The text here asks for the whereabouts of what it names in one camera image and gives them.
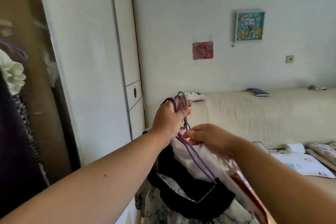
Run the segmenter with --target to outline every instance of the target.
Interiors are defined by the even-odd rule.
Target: white fabric flower
[[[26,76],[23,73],[23,65],[12,61],[11,58],[0,49],[0,69],[7,83],[9,92],[16,95],[25,84]]]

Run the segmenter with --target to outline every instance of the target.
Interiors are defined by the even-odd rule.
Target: toilet paper roll
[[[301,143],[285,144],[285,150],[289,153],[305,153],[305,147]]]

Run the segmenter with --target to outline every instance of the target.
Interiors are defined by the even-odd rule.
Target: wall socket
[[[286,63],[293,63],[294,62],[294,55],[286,56]]]

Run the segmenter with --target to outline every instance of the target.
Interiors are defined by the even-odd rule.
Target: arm
[[[305,176],[253,143],[215,125],[203,124],[183,136],[236,161],[278,224],[336,223],[336,201]]]
[[[161,105],[149,133],[60,180],[0,223],[115,223],[191,112],[179,108]]]

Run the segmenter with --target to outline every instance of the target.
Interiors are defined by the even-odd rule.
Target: picture frame
[[[265,11],[239,10],[236,16],[234,42],[255,42],[263,39]]]

